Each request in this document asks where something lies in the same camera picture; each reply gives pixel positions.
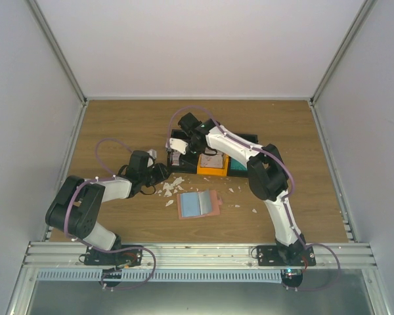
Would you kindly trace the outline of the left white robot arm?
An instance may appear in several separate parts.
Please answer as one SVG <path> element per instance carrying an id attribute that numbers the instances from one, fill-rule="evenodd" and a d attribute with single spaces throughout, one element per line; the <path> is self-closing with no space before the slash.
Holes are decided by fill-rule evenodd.
<path id="1" fill-rule="evenodd" d="M 98 223 L 100 207 L 107 201 L 145 194 L 145 188 L 155 189 L 169 178 L 167 166 L 157 163 L 152 154 L 152 150 L 135 150 L 129 163 L 108 178 L 67 177 L 45 215 L 46 224 L 99 251 L 106 264 L 117 264 L 122 257 L 121 242 Z"/>

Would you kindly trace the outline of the pink card holder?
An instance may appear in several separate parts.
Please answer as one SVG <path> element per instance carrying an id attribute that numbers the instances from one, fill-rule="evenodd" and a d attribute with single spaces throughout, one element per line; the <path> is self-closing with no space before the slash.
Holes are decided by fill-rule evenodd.
<path id="1" fill-rule="evenodd" d="M 223 204 L 215 190 L 186 192 L 177 196 L 179 219 L 197 219 L 219 216 Z"/>

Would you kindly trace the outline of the red white credit card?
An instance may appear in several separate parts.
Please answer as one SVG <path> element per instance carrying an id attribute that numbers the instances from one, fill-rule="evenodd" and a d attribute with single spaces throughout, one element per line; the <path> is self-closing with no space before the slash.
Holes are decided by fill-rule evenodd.
<path id="1" fill-rule="evenodd" d="M 181 153 L 178 151 L 173 151 L 171 153 L 171 165 L 174 167 L 180 166 Z"/>

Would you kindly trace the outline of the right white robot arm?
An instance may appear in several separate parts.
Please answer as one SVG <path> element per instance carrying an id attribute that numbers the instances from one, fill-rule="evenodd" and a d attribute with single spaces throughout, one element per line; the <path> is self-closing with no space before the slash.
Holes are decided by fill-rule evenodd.
<path id="1" fill-rule="evenodd" d="M 167 147 L 185 154 L 203 154 L 207 149 L 228 155 L 246 167 L 248 185 L 255 197 L 263 201 L 273 222 L 278 260 L 291 266 L 304 250 L 302 233 L 296 224 L 289 196 L 294 183 L 276 146 L 250 142 L 209 119 L 199 121 L 192 113 L 178 122 L 185 133 L 184 140 L 167 140 Z"/>

